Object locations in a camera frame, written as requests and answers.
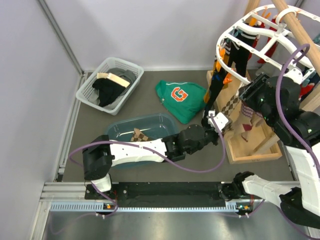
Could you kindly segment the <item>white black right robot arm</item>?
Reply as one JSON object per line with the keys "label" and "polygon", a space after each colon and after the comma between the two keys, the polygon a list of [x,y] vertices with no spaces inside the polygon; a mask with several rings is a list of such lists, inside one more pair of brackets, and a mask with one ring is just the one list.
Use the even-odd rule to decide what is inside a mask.
{"label": "white black right robot arm", "polygon": [[299,186],[286,187],[250,172],[235,175],[228,198],[260,197],[278,207],[292,223],[320,227],[320,116],[300,109],[299,84],[289,77],[259,76],[239,90],[239,98],[255,112],[287,147]]}

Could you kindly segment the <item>beige maroon purple striped sock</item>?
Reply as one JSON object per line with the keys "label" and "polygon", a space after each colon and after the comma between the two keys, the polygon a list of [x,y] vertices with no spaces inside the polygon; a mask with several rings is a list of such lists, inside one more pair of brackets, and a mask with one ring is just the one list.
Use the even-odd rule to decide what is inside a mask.
{"label": "beige maroon purple striped sock", "polygon": [[240,109],[240,136],[248,142],[249,135],[253,127],[259,127],[263,122],[263,117],[259,112],[255,112],[248,107],[244,102],[241,103]]}

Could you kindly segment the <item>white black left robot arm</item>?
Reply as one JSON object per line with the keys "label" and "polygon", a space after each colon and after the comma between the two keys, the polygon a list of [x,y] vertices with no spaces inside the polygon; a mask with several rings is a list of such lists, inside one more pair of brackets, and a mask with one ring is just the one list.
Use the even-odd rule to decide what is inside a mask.
{"label": "white black left robot arm", "polygon": [[112,167],[139,162],[177,162],[186,154],[202,150],[206,145],[218,144],[219,134],[225,128],[219,123],[210,127],[190,125],[180,133],[151,141],[121,142],[110,140],[108,135],[97,137],[82,151],[84,179],[96,186],[102,198],[114,191],[109,171]]}

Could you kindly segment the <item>beige brown argyle sock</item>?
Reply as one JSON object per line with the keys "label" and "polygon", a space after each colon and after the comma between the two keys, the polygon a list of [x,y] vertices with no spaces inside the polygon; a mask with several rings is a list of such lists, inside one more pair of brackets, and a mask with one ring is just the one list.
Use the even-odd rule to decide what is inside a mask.
{"label": "beige brown argyle sock", "polygon": [[223,135],[232,128],[233,120],[231,119],[231,113],[236,109],[239,102],[240,102],[239,96],[235,94],[230,98],[230,100],[225,104],[225,106],[220,111],[228,118],[228,123],[222,130]]}
{"label": "beige brown argyle sock", "polygon": [[154,139],[145,135],[140,129],[134,128],[130,142],[150,142]]}

